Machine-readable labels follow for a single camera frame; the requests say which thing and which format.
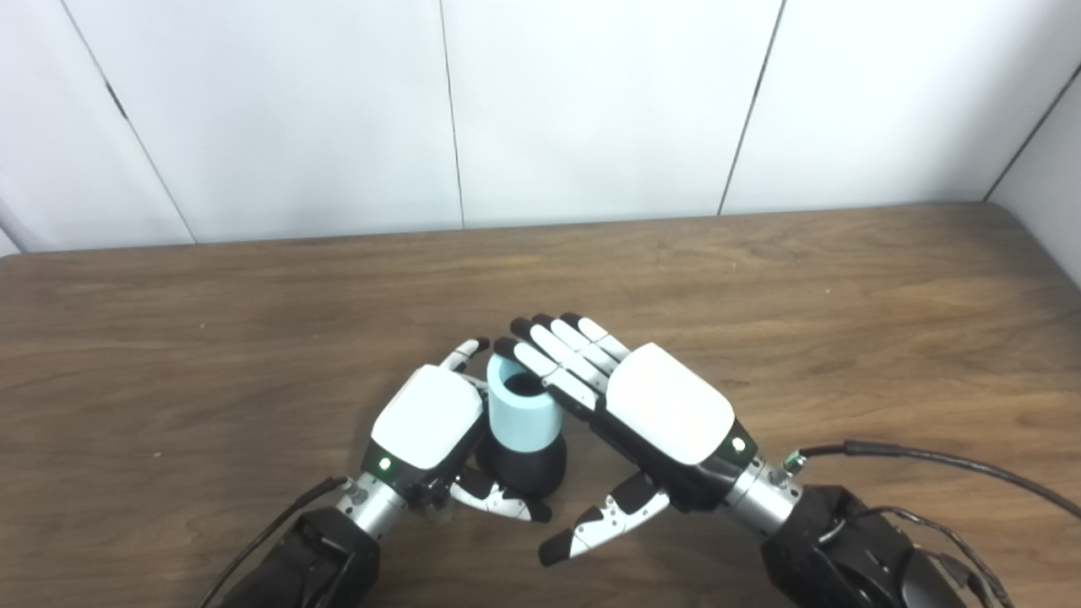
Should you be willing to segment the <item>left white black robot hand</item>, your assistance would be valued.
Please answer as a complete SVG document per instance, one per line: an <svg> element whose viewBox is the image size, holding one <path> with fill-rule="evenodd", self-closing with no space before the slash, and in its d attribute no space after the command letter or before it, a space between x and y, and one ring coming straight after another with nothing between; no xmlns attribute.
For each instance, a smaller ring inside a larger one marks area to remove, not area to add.
<svg viewBox="0 0 1081 608"><path fill-rule="evenodd" d="M443 362L417 368L381 411L353 488L337 508L379 539L410 508L430 517L459 502L522 523L549 523L551 508L468 465L489 432L489 388L464 369L489 339L459 344Z"/></svg>

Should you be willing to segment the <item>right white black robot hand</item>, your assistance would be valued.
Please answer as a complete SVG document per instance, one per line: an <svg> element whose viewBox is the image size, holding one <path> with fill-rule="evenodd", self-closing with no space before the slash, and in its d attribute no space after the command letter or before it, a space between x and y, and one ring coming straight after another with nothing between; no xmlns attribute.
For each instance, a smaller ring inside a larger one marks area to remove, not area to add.
<svg viewBox="0 0 1081 608"><path fill-rule="evenodd" d="M629 349L589 317L518 317L494 351L521 366L556 404L637 467L637 473L538 547L544 567L579 556L664 508L712 513L757 457L732 404L694 371L648 343Z"/></svg>

